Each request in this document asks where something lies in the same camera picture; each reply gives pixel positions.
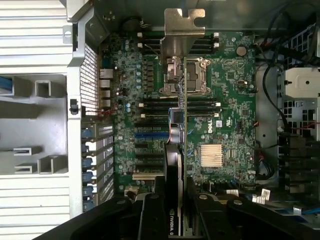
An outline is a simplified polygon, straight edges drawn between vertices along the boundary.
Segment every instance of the motherboard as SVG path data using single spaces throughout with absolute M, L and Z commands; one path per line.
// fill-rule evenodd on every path
M 163 32 L 111 35 L 103 45 L 101 68 L 114 69 L 110 94 L 119 194 L 152 192 L 155 177 L 164 174 L 168 110 L 177 107 L 178 93 L 162 71 L 161 37 Z M 187 58 L 184 167 L 200 189 L 255 183 L 254 40 L 250 33 L 208 32 Z

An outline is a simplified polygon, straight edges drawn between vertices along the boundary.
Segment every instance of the mounting hole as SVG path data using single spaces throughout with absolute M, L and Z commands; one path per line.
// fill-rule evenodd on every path
M 71 31 L 65 31 L 64 32 L 64 36 L 66 37 L 66 38 L 71 38 Z

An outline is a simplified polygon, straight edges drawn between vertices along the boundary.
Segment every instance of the heatsink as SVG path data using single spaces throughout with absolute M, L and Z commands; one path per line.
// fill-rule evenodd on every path
M 204 144 L 200 146 L 201 167 L 220 168 L 223 166 L 224 155 L 221 144 Z

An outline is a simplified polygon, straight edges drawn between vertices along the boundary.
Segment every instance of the green circuit board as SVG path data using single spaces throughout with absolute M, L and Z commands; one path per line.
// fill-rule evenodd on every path
M 255 139 L 254 130 L 245 136 L 256 119 L 255 53 L 251 49 L 254 41 L 254 35 L 243 32 L 219 32 L 219 49 L 214 54 L 197 56 L 210 61 L 205 77 L 210 93 L 190 97 L 220 103 L 218 116 L 187 118 L 185 167 L 200 188 L 207 182 L 255 183 L 254 152 L 245 144 L 252 145 Z M 164 87 L 160 56 L 145 54 L 137 47 L 138 42 L 135 36 L 112 35 L 102 59 L 102 68 L 117 68 L 111 83 L 117 193 L 123 193 L 127 186 L 138 186 L 139 192 L 153 190 L 152 180 L 133 180 L 133 175 L 163 172 L 164 144 L 169 133 L 168 117 L 148 118 L 158 125 L 141 123 L 145 119 L 140 103 L 166 96 L 159 91 Z M 238 46 L 246 47 L 244 57 L 237 56 Z M 201 167 L 204 144 L 222 145 L 223 166 Z

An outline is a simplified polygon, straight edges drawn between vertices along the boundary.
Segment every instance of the screw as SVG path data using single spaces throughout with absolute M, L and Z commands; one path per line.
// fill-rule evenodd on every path
M 153 194 L 150 198 L 151 198 L 151 199 L 157 199 L 158 197 L 159 197 L 158 194 Z
M 199 198 L 202 199 L 202 200 L 208 199 L 207 195 L 200 195 Z
M 116 204 L 124 204 L 125 202 L 126 202 L 126 200 L 120 200 Z
M 233 203 L 235 205 L 242 205 L 242 201 L 240 201 L 240 200 L 234 200 Z

